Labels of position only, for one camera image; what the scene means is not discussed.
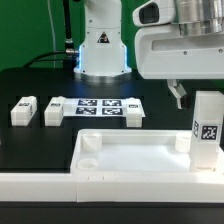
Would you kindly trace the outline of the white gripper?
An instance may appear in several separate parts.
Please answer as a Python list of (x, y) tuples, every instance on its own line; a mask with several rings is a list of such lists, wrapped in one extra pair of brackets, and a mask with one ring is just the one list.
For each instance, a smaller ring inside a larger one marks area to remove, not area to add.
[(169, 79), (177, 107), (188, 109), (191, 95), (176, 79), (224, 79), (224, 32), (183, 37), (174, 25), (144, 27), (135, 36), (135, 56), (140, 75)]

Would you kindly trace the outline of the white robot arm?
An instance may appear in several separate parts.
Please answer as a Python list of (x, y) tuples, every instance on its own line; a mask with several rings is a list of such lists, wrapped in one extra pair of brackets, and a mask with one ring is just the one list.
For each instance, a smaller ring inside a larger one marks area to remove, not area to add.
[[(131, 72), (121, 41), (121, 0), (84, 0), (85, 40), (75, 75), (108, 83)], [(224, 0), (148, 0), (132, 13), (145, 79), (165, 79), (176, 98), (184, 79), (224, 79)]]

